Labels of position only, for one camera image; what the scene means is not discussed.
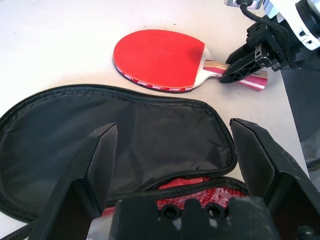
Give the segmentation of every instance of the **screw hole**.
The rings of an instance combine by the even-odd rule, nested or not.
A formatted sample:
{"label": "screw hole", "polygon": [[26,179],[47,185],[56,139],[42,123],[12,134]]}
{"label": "screw hole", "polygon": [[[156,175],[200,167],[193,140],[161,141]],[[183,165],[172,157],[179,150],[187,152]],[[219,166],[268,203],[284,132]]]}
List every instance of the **screw hole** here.
{"label": "screw hole", "polygon": [[180,209],[173,204],[168,204],[161,209],[160,214],[162,216],[162,219],[172,221],[180,217]]}

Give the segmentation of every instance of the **white table surface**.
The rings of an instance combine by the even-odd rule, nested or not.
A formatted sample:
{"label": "white table surface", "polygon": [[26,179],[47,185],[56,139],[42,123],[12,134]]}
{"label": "white table surface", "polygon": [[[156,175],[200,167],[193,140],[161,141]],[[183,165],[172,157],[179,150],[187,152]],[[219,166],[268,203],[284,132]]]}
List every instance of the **white table surface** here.
{"label": "white table surface", "polygon": [[[256,11],[262,16],[263,11]],[[269,72],[262,92],[207,80],[192,92],[160,93],[121,77],[112,63],[115,44],[143,29],[163,29],[205,42],[225,62],[243,45],[253,22],[224,0],[2,0],[0,1],[0,115],[24,98],[61,85],[119,86],[210,104],[229,127],[242,118],[267,129],[307,173],[280,72]],[[239,167],[229,176],[242,179]],[[0,213],[0,238],[21,227]]]}

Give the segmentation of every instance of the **gray surface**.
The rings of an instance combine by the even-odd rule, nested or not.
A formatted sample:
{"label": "gray surface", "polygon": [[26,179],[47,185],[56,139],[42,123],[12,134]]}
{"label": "gray surface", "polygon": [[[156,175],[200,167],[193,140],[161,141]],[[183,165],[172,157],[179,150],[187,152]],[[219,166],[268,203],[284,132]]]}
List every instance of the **gray surface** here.
{"label": "gray surface", "polygon": [[[299,57],[304,58],[309,55],[309,52],[303,52]],[[320,68],[318,55],[310,67]],[[299,69],[281,72],[296,129],[302,142],[320,129],[320,72]]]}
{"label": "gray surface", "polygon": [[[310,56],[302,52],[299,59]],[[309,68],[320,68],[320,50],[310,61]],[[320,191],[320,72],[283,70],[284,86],[310,179]]]}

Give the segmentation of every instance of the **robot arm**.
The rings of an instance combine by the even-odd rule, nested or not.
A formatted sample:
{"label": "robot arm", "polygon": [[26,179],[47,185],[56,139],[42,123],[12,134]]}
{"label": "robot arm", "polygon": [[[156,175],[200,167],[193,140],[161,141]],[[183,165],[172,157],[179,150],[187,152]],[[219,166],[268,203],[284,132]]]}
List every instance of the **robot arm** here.
{"label": "robot arm", "polygon": [[[263,18],[247,11],[259,9],[262,3]],[[264,67],[300,68],[295,55],[303,48],[316,51],[320,47],[320,0],[225,0],[225,4],[245,4],[242,12],[257,23],[247,29],[246,44],[230,54],[226,61],[230,67],[221,83],[240,81]]]}

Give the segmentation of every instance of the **paddle handle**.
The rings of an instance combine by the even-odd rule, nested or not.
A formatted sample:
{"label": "paddle handle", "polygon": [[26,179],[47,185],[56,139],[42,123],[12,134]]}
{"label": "paddle handle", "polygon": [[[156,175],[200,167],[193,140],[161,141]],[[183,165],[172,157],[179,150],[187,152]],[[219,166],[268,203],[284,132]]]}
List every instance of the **paddle handle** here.
{"label": "paddle handle", "polygon": [[[225,74],[228,67],[229,67],[229,64],[226,64],[226,63],[220,63],[215,60],[205,60],[203,65],[203,70],[217,73],[223,76],[223,74]],[[268,73],[266,71],[261,71],[258,74],[252,74],[241,81],[237,81],[237,83],[248,86],[257,91],[263,90],[266,87],[267,82],[268,82]]]}

